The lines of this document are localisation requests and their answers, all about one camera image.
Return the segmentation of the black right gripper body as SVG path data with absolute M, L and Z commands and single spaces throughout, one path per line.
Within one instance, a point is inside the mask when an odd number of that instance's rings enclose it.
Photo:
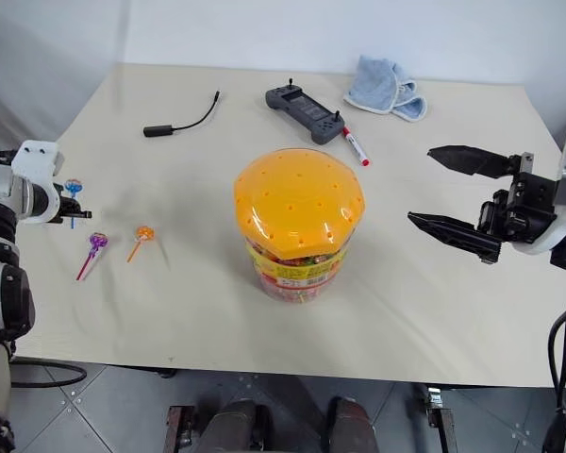
M 554 195 L 557 183 L 531 173 L 534 157 L 503 157 L 492 153 L 478 173 L 490 178 L 511 176 L 507 190 L 493 193 L 482 204 L 476 230 L 503 242 L 534 243 L 557 218 Z

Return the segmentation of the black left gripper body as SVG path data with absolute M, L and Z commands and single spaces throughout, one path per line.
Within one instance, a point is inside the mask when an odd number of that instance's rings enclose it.
M 59 198 L 59 208 L 56 214 L 57 221 L 62 221 L 64 218 L 75 218 L 77 212 L 78 210 L 75 209 L 73 198 L 66 196 Z

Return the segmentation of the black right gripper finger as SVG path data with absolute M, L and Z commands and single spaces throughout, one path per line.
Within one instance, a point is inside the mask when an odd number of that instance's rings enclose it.
M 428 150 L 427 155 L 449 170 L 489 178 L 516 175 L 522 162 L 518 155 L 506 157 L 467 145 L 434 147 Z
M 408 213 L 408 219 L 441 243 L 477 255 L 487 264 L 498 261 L 501 240 L 478 231 L 472 224 L 448 216 L 412 211 Z

